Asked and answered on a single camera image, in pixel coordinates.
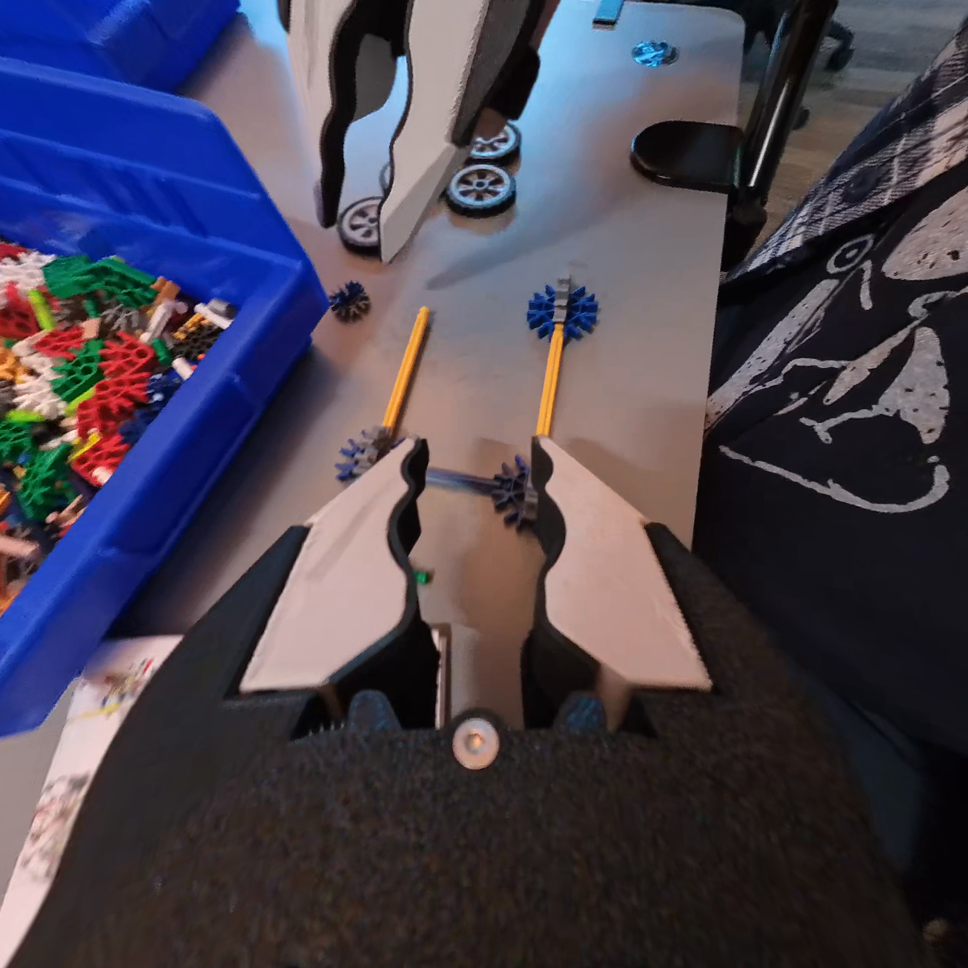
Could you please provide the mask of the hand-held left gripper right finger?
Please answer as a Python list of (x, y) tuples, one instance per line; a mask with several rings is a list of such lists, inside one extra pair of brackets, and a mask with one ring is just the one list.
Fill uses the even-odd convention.
[(549, 437), (533, 438), (531, 460), (545, 555), (533, 631), (577, 683), (548, 689), (581, 689), (605, 668), (632, 688), (711, 692), (647, 517)]

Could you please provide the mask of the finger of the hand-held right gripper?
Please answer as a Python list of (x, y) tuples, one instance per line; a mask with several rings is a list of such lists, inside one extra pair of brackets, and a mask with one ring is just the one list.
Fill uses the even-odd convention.
[(404, 55), (407, 1), (291, 1), (287, 52), (320, 158), (319, 218), (337, 222), (351, 124), (389, 98)]
[(414, 1), (405, 26), (404, 114), (380, 206), (381, 261), (405, 248), (466, 160), (480, 111), (524, 40), (526, 1)]

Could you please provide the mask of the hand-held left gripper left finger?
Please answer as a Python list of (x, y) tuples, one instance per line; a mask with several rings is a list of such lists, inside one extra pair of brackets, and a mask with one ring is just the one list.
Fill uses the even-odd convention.
[(405, 631), (428, 462), (427, 442), (407, 438), (306, 521), (242, 693), (334, 686)]

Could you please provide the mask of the blue grey connector hub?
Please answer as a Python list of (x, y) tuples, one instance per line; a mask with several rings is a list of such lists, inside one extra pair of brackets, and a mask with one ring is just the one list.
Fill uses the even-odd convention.
[(539, 340), (550, 341), (556, 328), (563, 329), (563, 344), (582, 340), (594, 332), (598, 324), (599, 305), (586, 286), (573, 286), (571, 280), (560, 279), (556, 286), (546, 285), (536, 292), (527, 304), (527, 328)]
[(530, 467), (524, 457), (516, 455), (512, 465), (502, 464), (501, 472), (492, 479), (491, 500), (505, 526), (515, 530), (533, 526), (538, 493), (530, 482)]
[(336, 480), (342, 483), (358, 479), (402, 442), (392, 428), (378, 425), (348, 439), (340, 448), (335, 464)]

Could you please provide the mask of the blue plastic rod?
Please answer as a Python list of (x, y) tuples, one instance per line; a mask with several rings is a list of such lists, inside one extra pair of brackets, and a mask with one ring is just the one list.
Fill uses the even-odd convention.
[(439, 467), (428, 467), (426, 485), (470, 493), (479, 497), (490, 497), (499, 488), (499, 482), (493, 477), (482, 477)]

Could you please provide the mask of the blue plastic bin with pieces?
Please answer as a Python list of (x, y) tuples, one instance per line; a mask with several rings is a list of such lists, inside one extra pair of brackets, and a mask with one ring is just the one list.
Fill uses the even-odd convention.
[(2, 737), (38, 727), (163, 563), (311, 343), (311, 260), (217, 115), (196, 101), (9, 58), (2, 235), (117, 256), (238, 309), (1, 624)]

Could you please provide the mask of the yellow plastic rod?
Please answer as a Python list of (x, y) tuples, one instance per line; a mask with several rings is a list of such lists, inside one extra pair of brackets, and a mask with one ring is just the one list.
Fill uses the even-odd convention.
[(403, 411), (409, 384), (412, 380), (417, 359), (429, 327), (430, 317), (430, 308), (426, 306), (421, 307), (409, 335), (404, 356), (391, 391), (390, 399), (385, 408), (384, 416), (382, 418), (382, 427), (386, 429), (392, 437), (394, 436), (397, 425), (400, 421), (399, 419)]
[(558, 393), (564, 347), (564, 323), (556, 323), (551, 334), (546, 363), (542, 395), (534, 435), (549, 437), (551, 434), (554, 408)]

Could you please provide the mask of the grey toy wheel black tyre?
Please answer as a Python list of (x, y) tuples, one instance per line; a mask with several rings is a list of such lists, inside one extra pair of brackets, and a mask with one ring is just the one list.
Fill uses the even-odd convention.
[(505, 168), (490, 163), (473, 163), (450, 178), (443, 199), (451, 211), (472, 218), (490, 218), (515, 203), (515, 177)]
[(472, 139), (466, 163), (507, 167), (518, 159), (521, 145), (522, 135), (518, 126), (507, 122), (490, 137), (476, 136)]
[(382, 197), (370, 196), (348, 204), (339, 214), (336, 230), (351, 253), (381, 259), (380, 210)]

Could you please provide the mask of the empty blue plastic bin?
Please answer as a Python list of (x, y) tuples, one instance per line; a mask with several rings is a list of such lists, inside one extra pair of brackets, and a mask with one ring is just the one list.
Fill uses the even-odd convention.
[(173, 92), (238, 10), (238, 1), (3, 1), (1, 55)]

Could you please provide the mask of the small blue grey connector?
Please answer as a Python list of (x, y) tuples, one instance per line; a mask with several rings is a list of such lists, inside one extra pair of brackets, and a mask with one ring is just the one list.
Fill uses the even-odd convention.
[(341, 323), (352, 323), (366, 317), (372, 308), (372, 300), (365, 286), (359, 281), (348, 281), (327, 294), (329, 309)]

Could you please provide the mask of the black clamp pole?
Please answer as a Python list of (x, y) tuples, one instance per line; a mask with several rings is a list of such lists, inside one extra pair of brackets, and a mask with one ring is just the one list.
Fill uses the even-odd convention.
[(736, 152), (720, 266), (724, 272), (745, 259), (766, 224), (772, 181), (837, 4), (793, 2), (779, 21)]

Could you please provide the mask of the person's dark printed t-shirt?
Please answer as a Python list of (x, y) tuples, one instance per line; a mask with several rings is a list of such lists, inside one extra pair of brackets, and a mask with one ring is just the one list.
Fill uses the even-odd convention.
[(792, 658), (967, 740), (966, 164), (722, 292), (694, 546)]

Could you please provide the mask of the white instruction booklet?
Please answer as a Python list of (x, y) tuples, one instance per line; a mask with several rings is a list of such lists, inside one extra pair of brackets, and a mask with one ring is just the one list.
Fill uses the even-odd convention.
[[(296, 764), (285, 744), (380, 699), (362, 728), (433, 730), (440, 656), (410, 613), (395, 632), (324, 657), (284, 643), (285, 620), (225, 599), (186, 635), (118, 640), (82, 672), (32, 826), (2, 905), (2, 935), (37, 914), (68, 934), (119, 913), (125, 889), (146, 885), (152, 854), (221, 785), (255, 788)], [(317, 652), (311, 658), (309, 652)]]

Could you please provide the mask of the pile of colourful construction pieces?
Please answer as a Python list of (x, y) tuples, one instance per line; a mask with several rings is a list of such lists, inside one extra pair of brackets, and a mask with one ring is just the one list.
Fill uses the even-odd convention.
[(2, 613), (237, 313), (117, 256), (2, 239)]

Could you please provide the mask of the person's plaid overshirt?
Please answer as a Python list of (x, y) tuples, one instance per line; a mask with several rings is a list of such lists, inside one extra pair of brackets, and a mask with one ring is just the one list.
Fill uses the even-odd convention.
[(904, 200), (966, 160), (967, 22), (721, 284), (745, 284), (804, 261), (849, 226)]

